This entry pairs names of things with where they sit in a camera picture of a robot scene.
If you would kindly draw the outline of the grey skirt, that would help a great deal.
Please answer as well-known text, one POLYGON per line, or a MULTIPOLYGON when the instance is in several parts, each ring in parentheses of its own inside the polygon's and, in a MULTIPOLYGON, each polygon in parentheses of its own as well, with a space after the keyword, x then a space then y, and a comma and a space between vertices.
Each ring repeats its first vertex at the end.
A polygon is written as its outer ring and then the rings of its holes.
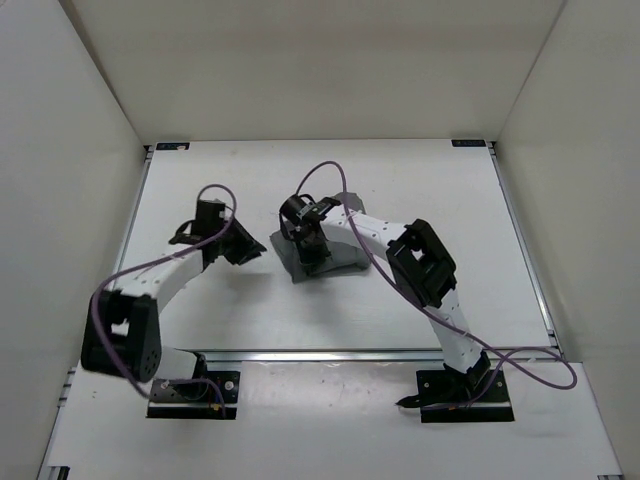
MULTIPOLYGON (((341 206, 340 196, 329 197, 333 199, 333 208, 341 206)), ((281 221, 283 218, 280 213, 278 215, 279 229, 270 235, 271 244, 278 255, 284 269, 289 273, 293 283, 301 283, 314 278, 327 278, 346 274, 348 272, 356 272, 366 270, 370 261, 366 255, 356 247, 329 240, 327 237, 327 246, 331 252, 331 266, 325 272, 314 275, 306 275, 303 273, 299 263, 298 252, 294 244, 286 240, 281 230, 281 221)))

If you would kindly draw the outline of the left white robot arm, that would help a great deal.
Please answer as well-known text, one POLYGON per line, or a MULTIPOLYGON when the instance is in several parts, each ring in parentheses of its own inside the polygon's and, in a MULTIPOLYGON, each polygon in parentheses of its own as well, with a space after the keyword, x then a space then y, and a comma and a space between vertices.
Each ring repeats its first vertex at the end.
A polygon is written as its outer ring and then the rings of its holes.
POLYGON ((147 383, 170 352, 162 346, 160 313, 191 280, 216 260, 244 265, 266 252, 219 200, 196 202, 159 262, 152 261, 122 286, 90 300, 80 363, 83 369, 147 383))

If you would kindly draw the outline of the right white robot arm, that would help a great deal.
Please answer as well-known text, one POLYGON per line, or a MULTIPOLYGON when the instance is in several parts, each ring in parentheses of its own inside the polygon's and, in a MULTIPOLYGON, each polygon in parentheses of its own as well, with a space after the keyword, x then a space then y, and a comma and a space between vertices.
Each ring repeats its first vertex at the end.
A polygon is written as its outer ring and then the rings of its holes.
POLYGON ((334 197, 307 195, 289 197, 279 214, 276 246, 294 280, 386 261, 393 285, 430 315, 452 395, 467 401, 483 390, 489 360, 459 305, 456 264, 429 223, 383 221, 334 197))

